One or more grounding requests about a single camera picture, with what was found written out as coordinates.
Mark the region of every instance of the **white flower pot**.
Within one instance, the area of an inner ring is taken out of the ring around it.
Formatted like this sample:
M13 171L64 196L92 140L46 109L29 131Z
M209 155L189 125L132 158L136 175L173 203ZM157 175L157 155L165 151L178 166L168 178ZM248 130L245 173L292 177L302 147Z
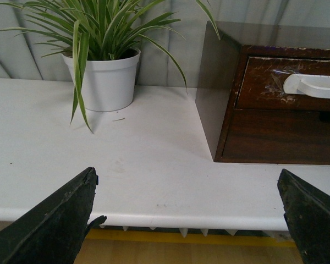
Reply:
M130 105L133 100L139 49L126 59L87 61L82 84L85 108L98 111L116 111ZM63 55L74 80L73 60Z

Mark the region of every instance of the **wooden box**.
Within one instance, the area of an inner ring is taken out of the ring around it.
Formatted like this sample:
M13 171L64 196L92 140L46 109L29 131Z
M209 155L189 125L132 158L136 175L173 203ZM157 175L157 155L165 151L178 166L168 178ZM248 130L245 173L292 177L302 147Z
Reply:
M330 29L207 25L196 105L213 160L330 164L330 99L288 95L292 73L330 75Z

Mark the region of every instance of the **white countertop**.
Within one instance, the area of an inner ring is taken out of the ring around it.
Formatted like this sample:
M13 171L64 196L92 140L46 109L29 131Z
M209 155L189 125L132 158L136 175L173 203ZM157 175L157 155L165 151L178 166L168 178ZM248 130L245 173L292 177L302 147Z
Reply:
M330 166L212 161L195 89L140 86L117 112L79 110L69 82L0 79L0 221L14 221L87 167L91 219L108 226L287 230L286 168L330 195Z

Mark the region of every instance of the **white drawer handle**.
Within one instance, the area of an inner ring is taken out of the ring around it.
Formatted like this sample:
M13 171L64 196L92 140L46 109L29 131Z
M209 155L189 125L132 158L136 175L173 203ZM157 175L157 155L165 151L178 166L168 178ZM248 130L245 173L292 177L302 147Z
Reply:
M286 94L330 99L330 76L292 74L283 85Z

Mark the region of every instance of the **spider plant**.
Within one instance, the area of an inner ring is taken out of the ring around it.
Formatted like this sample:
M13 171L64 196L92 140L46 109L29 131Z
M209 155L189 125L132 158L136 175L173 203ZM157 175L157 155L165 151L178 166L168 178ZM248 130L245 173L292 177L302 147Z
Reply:
M47 37L45 42L51 46L52 53L46 56L69 52L74 62L74 96L71 114L73 120L77 106L87 127L91 130L81 94L86 62L109 61L122 58L129 49L141 41L148 41L166 53L181 73L185 86L185 75L175 58L155 40L145 33L151 30L174 31L169 25L180 21L173 19L173 13L166 12L141 25L136 21L142 15L166 0L150 1L142 5L141 0L32 0L25 3L0 2L24 11L25 20L39 29L27 27L9 27L0 31L32 32ZM217 31L213 16L207 7L196 0L207 14Z

